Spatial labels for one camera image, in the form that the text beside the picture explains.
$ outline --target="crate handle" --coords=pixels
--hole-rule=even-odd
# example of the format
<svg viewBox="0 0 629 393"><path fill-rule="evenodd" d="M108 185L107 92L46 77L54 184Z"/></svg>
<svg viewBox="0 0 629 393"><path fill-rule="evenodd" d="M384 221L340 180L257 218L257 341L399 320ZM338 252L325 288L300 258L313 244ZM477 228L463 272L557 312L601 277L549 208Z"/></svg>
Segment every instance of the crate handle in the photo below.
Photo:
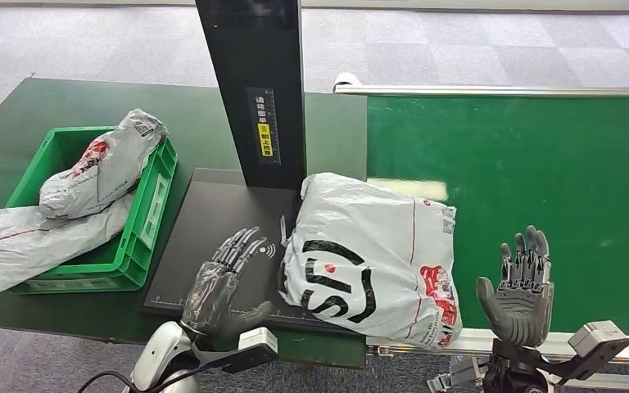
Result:
<svg viewBox="0 0 629 393"><path fill-rule="evenodd" d="M156 190L153 192L153 199L151 206L148 208L148 216L146 217L146 223L143 224L143 229L138 238L146 244L148 248L153 247L153 240L156 235L156 228L161 221L162 216L162 203L167 193L167 179L158 174L156 181Z"/></svg>

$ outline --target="white wall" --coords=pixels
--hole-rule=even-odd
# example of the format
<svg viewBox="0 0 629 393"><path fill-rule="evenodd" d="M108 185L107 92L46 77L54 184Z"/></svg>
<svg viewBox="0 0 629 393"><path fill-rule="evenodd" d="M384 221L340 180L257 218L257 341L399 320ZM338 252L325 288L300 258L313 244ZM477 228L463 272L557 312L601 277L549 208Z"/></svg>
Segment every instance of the white wall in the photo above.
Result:
<svg viewBox="0 0 629 393"><path fill-rule="evenodd" d="M301 0L303 7L629 11L629 0ZM18 3L193 5L194 0L0 0Z"/></svg>

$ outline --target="gray carpet floor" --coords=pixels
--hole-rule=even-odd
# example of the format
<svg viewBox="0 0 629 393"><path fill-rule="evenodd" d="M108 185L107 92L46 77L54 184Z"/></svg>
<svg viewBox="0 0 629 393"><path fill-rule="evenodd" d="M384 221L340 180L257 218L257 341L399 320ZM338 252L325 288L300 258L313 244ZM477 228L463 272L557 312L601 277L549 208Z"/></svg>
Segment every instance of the gray carpet floor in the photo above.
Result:
<svg viewBox="0 0 629 393"><path fill-rule="evenodd" d="M330 92L342 71L366 84L629 87L629 16L306 9L302 29L311 92ZM216 85L193 7L0 6L0 102L30 76ZM0 393L76 391L98 371L128 373L140 352L0 329ZM431 355L369 357L360 371L273 363L201 383L221 393L424 392L447 364ZM103 380L89 391L120 390Z"/></svg>

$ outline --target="black scanning platform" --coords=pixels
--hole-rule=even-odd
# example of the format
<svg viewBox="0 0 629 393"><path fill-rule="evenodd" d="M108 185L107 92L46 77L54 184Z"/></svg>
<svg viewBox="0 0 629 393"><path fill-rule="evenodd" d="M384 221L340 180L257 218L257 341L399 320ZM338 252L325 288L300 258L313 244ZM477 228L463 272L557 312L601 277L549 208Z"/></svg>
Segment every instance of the black scanning platform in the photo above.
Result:
<svg viewBox="0 0 629 393"><path fill-rule="evenodd" d="M220 244L242 228L260 227L268 238L240 277L232 312L251 311L262 301L274 304L266 327L348 332L317 319L309 311L286 304L278 294L283 259L281 222L292 231L300 205L297 190L246 187L242 172L195 169L179 217L143 302L143 311L179 318L184 298L201 264Z"/></svg>

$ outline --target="black sign on pole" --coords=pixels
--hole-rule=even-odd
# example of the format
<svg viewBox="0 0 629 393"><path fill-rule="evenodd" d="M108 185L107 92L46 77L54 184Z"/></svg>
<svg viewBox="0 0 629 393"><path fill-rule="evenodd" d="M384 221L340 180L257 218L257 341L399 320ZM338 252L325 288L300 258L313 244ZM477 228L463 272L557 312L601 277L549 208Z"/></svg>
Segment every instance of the black sign on pole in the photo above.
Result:
<svg viewBox="0 0 629 393"><path fill-rule="evenodd" d="M248 187L300 189L305 119L299 0L196 0Z"/></svg>

